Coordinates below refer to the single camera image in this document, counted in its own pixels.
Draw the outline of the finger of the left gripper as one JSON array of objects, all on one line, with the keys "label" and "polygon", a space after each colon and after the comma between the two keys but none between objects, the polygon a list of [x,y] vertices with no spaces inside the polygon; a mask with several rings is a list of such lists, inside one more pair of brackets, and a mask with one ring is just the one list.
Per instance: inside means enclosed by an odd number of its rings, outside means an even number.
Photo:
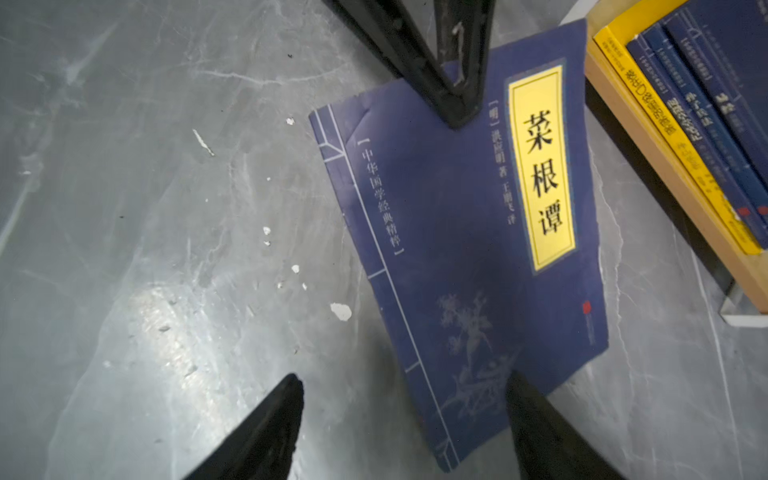
[{"label": "finger of the left gripper", "polygon": [[485,89],[493,1],[433,1],[430,43],[402,1],[328,1],[331,11],[452,129],[480,111]]}]

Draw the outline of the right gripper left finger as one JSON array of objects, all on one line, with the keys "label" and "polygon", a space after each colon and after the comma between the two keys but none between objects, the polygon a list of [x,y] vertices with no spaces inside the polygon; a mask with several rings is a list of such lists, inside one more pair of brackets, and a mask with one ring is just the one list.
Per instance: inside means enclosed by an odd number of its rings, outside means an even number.
[{"label": "right gripper left finger", "polygon": [[303,382],[290,373],[187,477],[286,480],[303,409]]}]

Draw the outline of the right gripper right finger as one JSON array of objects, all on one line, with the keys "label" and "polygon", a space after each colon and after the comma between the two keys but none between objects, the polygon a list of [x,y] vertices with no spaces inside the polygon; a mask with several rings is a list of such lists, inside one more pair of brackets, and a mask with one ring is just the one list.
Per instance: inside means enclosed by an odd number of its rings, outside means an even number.
[{"label": "right gripper right finger", "polygon": [[506,405],[522,479],[620,479],[524,375],[512,372]]}]

